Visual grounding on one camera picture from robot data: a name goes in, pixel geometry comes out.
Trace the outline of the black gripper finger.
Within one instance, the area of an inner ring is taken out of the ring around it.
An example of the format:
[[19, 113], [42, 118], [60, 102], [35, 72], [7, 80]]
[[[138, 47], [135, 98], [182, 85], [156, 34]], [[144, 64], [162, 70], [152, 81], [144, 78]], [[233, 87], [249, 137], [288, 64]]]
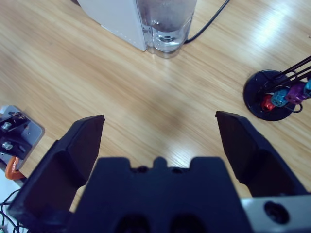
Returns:
[[45, 211], [70, 210], [98, 157], [104, 121], [103, 115], [80, 119], [54, 142], [9, 205], [12, 217], [38, 219]]
[[308, 194], [279, 153], [247, 118], [224, 111], [215, 116], [235, 177], [253, 197]]

